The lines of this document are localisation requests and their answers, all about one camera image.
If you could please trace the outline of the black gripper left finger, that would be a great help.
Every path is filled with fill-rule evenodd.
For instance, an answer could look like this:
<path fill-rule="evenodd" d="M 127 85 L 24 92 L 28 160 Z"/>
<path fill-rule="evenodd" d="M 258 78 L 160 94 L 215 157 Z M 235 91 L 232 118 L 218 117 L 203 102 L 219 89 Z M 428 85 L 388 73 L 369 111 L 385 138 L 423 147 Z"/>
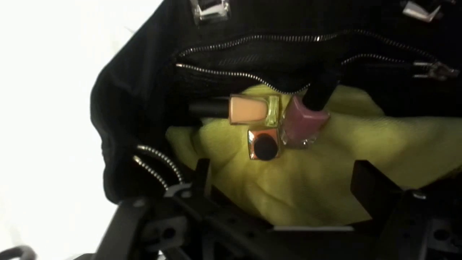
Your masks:
<path fill-rule="evenodd" d="M 195 196 L 208 196 L 210 193 L 209 177 L 210 160 L 199 159 L 192 177 L 192 193 Z"/>

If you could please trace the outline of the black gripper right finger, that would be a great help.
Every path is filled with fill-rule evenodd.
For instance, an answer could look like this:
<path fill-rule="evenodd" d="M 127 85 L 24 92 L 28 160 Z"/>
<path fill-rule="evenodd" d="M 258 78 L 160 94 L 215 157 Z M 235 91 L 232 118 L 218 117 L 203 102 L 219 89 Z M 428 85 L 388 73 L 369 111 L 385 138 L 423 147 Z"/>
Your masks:
<path fill-rule="evenodd" d="M 382 225 L 402 195 L 402 189 L 369 160 L 355 160 L 350 193 L 368 212 L 371 222 Z"/>

